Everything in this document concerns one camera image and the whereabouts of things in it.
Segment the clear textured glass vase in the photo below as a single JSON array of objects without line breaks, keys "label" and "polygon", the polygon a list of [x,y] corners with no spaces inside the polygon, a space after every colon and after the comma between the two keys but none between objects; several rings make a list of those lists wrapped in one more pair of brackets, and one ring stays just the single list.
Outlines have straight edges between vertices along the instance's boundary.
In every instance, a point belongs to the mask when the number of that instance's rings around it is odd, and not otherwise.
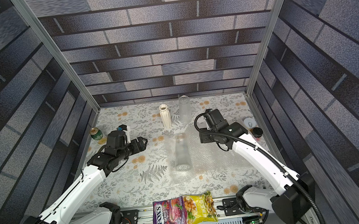
[{"label": "clear textured glass vase", "polygon": [[179,97],[179,120],[182,124],[186,125],[191,122],[192,110],[190,106],[190,97],[184,95]]}]

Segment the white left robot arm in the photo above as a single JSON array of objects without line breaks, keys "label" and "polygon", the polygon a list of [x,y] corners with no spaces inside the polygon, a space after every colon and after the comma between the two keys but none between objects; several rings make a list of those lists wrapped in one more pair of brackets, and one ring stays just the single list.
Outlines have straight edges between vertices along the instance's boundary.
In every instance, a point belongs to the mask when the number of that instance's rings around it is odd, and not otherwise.
[{"label": "white left robot arm", "polygon": [[148,140],[130,139],[130,127],[120,125],[107,136],[106,144],[87,162],[80,176],[39,216],[28,217],[23,224],[123,224],[121,208],[104,202],[92,213],[73,221],[79,207],[104,180],[126,164],[127,160],[146,150]]}]

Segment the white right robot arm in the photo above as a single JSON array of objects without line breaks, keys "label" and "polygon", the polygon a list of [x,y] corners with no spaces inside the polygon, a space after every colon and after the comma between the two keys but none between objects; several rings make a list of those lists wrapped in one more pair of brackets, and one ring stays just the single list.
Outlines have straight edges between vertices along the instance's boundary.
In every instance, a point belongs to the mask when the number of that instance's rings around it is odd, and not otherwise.
[{"label": "white right robot arm", "polygon": [[262,208],[273,211],[286,224],[312,224],[303,217],[309,211],[318,224],[326,224],[316,204],[315,180],[310,174],[299,174],[264,149],[240,123],[229,124],[218,109],[207,109],[194,120],[201,143],[225,145],[248,161],[270,183],[272,189],[245,186],[237,194],[242,210]]}]

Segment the frosted clear glass vase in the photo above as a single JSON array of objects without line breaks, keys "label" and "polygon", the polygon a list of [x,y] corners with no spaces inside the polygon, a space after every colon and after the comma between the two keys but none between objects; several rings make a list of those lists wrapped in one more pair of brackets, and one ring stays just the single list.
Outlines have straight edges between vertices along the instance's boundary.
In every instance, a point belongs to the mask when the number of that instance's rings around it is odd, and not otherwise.
[{"label": "frosted clear glass vase", "polygon": [[176,135],[175,143],[175,168],[177,171],[188,171],[192,168],[191,157],[189,153],[188,139],[186,134]]}]

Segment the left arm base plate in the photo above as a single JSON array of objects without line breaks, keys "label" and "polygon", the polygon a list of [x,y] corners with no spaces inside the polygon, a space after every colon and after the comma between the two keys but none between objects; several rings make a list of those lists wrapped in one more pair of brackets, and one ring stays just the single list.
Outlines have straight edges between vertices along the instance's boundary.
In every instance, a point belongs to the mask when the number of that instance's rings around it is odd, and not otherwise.
[{"label": "left arm base plate", "polygon": [[127,210],[114,212],[108,224],[137,224],[139,210]]}]

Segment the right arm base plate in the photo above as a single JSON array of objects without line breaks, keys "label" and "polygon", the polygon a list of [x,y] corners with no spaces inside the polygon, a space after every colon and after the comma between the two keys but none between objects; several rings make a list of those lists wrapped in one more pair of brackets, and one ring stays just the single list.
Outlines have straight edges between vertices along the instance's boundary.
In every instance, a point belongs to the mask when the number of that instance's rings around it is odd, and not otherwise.
[{"label": "right arm base plate", "polygon": [[243,206],[237,198],[223,199],[222,204],[217,206],[217,210],[223,212],[225,216],[267,212],[263,208]]}]

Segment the white ribbed ceramic vase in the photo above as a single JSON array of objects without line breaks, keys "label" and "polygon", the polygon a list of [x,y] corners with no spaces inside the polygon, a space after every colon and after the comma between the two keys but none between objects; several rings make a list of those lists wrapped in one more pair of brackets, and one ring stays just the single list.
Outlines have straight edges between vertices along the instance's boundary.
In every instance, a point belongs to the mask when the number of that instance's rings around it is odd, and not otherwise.
[{"label": "white ribbed ceramic vase", "polygon": [[172,119],[168,106],[166,104],[161,104],[159,106],[159,112],[164,128],[170,129],[172,125]]}]

